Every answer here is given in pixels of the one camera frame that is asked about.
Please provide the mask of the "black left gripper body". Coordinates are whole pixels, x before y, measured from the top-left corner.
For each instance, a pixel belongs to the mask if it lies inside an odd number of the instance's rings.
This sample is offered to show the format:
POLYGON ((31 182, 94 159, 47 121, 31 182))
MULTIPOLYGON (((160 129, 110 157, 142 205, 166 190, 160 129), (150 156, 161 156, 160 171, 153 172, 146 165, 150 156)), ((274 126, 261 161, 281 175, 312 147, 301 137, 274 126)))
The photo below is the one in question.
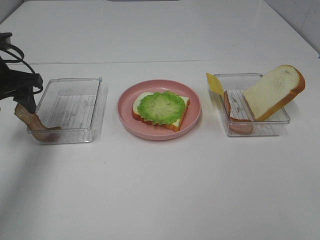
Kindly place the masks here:
POLYGON ((39 73, 28 73, 9 69, 0 58, 0 99, 13 97, 15 100, 34 98, 43 90, 43 79, 39 73))

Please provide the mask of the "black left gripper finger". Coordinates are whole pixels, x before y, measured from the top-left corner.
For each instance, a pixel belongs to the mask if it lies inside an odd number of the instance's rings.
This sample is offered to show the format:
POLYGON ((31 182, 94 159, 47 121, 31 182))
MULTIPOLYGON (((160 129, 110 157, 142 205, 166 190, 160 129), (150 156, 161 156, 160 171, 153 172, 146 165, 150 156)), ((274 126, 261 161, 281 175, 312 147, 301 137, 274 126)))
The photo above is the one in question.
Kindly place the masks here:
POLYGON ((23 87, 16 90, 13 100, 22 105, 30 114, 35 113, 37 105, 34 99, 32 86, 23 87))

